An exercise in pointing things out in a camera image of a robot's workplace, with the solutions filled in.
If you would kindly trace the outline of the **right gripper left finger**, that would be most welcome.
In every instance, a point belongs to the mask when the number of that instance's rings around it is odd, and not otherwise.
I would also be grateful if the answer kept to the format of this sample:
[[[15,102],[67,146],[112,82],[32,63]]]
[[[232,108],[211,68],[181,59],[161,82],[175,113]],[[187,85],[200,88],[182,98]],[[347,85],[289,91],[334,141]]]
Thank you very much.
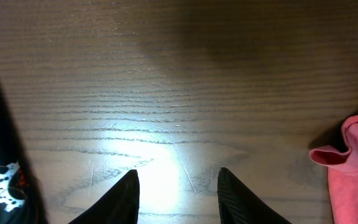
[[[139,177],[132,169],[70,224],[137,224],[139,197]]]

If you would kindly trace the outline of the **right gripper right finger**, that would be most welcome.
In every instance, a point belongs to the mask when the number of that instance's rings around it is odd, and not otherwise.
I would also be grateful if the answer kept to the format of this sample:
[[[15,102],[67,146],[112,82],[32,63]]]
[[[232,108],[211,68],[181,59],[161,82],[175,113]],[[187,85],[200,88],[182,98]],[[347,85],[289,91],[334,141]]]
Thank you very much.
[[[218,174],[217,195],[221,224],[290,224],[225,167]]]

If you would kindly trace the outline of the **black orange-patterned jersey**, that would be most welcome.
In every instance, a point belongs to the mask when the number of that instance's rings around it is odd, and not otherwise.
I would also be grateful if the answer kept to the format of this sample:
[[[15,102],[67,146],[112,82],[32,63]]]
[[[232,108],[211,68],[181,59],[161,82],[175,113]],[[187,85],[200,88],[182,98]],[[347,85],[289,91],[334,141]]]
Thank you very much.
[[[35,177],[0,88],[0,223],[46,223]]]

